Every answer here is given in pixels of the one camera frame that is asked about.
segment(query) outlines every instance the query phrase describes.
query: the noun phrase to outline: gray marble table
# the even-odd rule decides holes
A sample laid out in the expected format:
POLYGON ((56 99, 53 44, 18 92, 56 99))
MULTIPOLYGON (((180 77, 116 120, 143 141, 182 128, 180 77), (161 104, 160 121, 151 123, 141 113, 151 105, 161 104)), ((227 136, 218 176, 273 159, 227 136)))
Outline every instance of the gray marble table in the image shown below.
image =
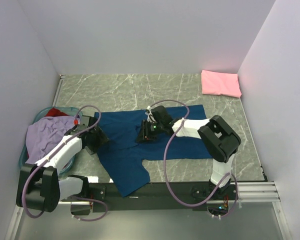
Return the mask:
MULTIPOLYGON (((56 98, 57 107, 98 106, 101 111, 129 111, 145 109, 150 104, 175 99, 187 105, 202 104, 206 116, 222 116, 241 137, 242 143, 233 161, 232 172, 239 181, 263 181, 257 151, 255 149, 241 100, 228 96, 203 95, 200 74, 92 74, 63 75, 56 98)), ((167 102, 166 107, 177 106, 167 102)), ((92 108, 83 110, 94 115, 92 108)), ((163 182, 163 162, 143 160, 151 182, 163 182)), ((207 181, 212 173, 211 159, 171 159, 167 161, 170 181, 207 181)), ((75 157, 67 173, 98 176, 99 182, 107 183, 110 177, 96 154, 82 150, 75 157)))

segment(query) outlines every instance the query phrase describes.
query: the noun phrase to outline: white wall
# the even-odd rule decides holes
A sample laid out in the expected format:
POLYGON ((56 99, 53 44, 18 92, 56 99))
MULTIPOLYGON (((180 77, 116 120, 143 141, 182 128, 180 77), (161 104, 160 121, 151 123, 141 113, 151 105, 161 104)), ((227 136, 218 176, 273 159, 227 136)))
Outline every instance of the white wall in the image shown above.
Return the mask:
POLYGON ((52 104, 58 78, 17 0, 0 0, 0 240, 16 205, 27 126, 52 104))
POLYGON ((57 71, 237 73, 275 0, 19 0, 57 71))
POLYGON ((276 0, 239 80, 261 162, 300 240, 300 0, 276 0))

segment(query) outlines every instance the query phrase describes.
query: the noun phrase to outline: pink cloth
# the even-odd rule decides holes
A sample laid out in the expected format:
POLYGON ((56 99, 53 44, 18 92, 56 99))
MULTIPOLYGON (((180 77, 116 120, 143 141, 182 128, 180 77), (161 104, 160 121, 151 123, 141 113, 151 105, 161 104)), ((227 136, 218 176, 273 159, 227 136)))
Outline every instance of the pink cloth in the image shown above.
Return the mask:
POLYGON ((202 93, 241 97, 238 74, 203 70, 201 73, 202 93))

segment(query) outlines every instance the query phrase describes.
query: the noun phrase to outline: purple cable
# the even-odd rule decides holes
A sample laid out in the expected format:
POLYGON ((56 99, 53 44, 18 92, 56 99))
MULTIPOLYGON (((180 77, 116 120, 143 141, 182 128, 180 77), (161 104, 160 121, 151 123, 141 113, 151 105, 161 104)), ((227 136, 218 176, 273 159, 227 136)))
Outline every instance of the purple cable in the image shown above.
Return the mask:
MULTIPOLYGON (((72 139, 74 139, 74 138, 76 138, 77 136, 79 136, 80 134, 82 134, 82 133, 84 133, 84 132, 86 132, 86 131, 89 131, 90 129, 92 129, 92 128, 94 128, 98 123, 99 123, 99 121, 100 121, 100 118, 101 118, 101 111, 99 110, 99 108, 97 108, 96 106, 93 106, 93 105, 85 105, 85 106, 83 106, 83 107, 81 107, 80 109, 79 109, 79 111, 77 112, 77 114, 74 116, 74 119, 77 119, 77 117, 78 117, 78 115, 79 115, 79 113, 81 112, 81 110, 82 109, 84 109, 84 108, 87 108, 87 107, 92 107, 92 108, 94 108, 94 109, 96 109, 98 112, 99 112, 99 117, 98 117, 98 119, 97 119, 97 121, 93 124, 93 125, 91 125, 91 126, 89 126, 88 128, 86 128, 86 129, 84 129, 84 130, 82 130, 82 131, 80 131, 80 132, 78 132, 78 133, 76 133, 75 135, 73 135, 73 136, 71 136, 71 137, 69 137, 66 141, 65 141, 65 143, 63 142, 53 153, 51 153, 51 155, 49 156, 49 159, 52 159, 68 142, 70 142, 72 139)), ((49 161, 48 160, 45 160, 45 161, 43 161, 36 169, 34 169, 34 171, 29 175, 29 177, 27 178, 27 180, 25 181, 25 184, 24 184, 24 187, 23 187, 23 190, 22 190, 22 197, 21 197, 21 201, 22 201, 22 206, 23 206, 23 209, 24 209, 24 211, 25 211, 25 213, 30 217, 30 218, 33 218, 33 219, 37 219, 37 218, 39 218, 43 213, 44 213, 44 211, 42 211, 42 212, 40 212, 38 215, 33 215, 30 211, 29 211, 29 209, 28 209, 28 207, 27 207, 27 203, 26 203, 26 194, 27 194, 27 191, 28 191, 28 187, 29 187, 29 183, 30 183, 30 181, 31 181, 31 179, 34 177, 34 175, 39 171, 39 169, 41 168, 41 167, 43 167, 44 165, 46 165, 46 163, 48 163, 49 161)), ((102 215, 102 216, 100 216, 100 217, 98 217, 98 218, 96 218, 96 219, 89 219, 89 221, 86 221, 86 222, 91 222, 91 221, 95 221, 95 220, 99 220, 99 219, 101 219, 101 218, 103 218, 106 214, 107 214, 107 211, 108 211, 108 206, 104 203, 104 202, 102 202, 102 201, 98 201, 98 200, 95 200, 95 199, 87 199, 87 198, 82 198, 82 200, 86 200, 86 201, 91 201, 91 202, 96 202, 96 203, 101 203, 101 204, 103 204, 103 205, 105 205, 105 213, 102 215)))
MULTIPOLYGON (((178 104, 181 104, 183 106, 186 107, 186 114, 185 116, 183 117, 183 119, 185 120, 189 113, 190 113, 190 110, 189 110, 189 107, 184 104, 183 102, 180 102, 178 100, 172 100, 172 99, 166 99, 166 100, 161 100, 161 101, 157 101, 155 103, 153 103, 152 105, 150 105, 150 107, 153 107, 154 105, 157 105, 159 103, 162 103, 162 102, 175 102, 175 103, 178 103, 178 104)), ((167 166, 166 166, 166 162, 167 162, 167 153, 168 153, 168 149, 169 149, 169 146, 172 142, 172 140, 175 138, 175 136, 177 135, 177 133, 180 131, 180 129, 184 126, 184 123, 185 121, 182 121, 181 122, 181 125, 180 127, 174 132, 174 134, 170 137, 169 141, 167 142, 166 146, 165 146, 165 149, 164 149, 164 154, 163 154, 163 173, 164 173, 164 178, 165 178, 165 183, 166 183, 166 186, 170 192, 170 194, 172 195, 172 197, 178 202, 180 203, 181 205, 183 206, 186 206, 186 207, 189 207, 189 208, 194 208, 194 207, 199 207, 203 204, 205 204, 214 194, 215 192, 218 190, 218 187, 220 186, 220 184, 223 182, 224 179, 226 179, 227 176, 230 175, 230 172, 228 172, 227 174, 225 174, 223 176, 223 178, 221 178, 221 180, 218 182, 218 184, 215 186, 215 188, 213 189, 213 191, 210 193, 210 195, 203 201, 201 202, 198 202, 198 203, 195 203, 195 204, 189 204, 189 203, 185 203, 183 201, 181 201, 176 195, 175 193, 173 192, 172 188, 170 187, 170 183, 169 183, 169 180, 168 180, 168 175, 167 175, 167 166)), ((236 198, 235 198, 235 201, 234 201, 234 204, 232 206, 232 208, 229 210, 229 212, 225 215, 223 215, 223 217, 225 217, 226 215, 228 215, 230 212, 232 212, 234 206, 236 205, 236 202, 237 202, 237 198, 238 198, 238 183, 237 183, 237 180, 235 178, 235 176, 232 174, 233 178, 234 178, 234 182, 235 182, 235 188, 236 188, 236 198)))

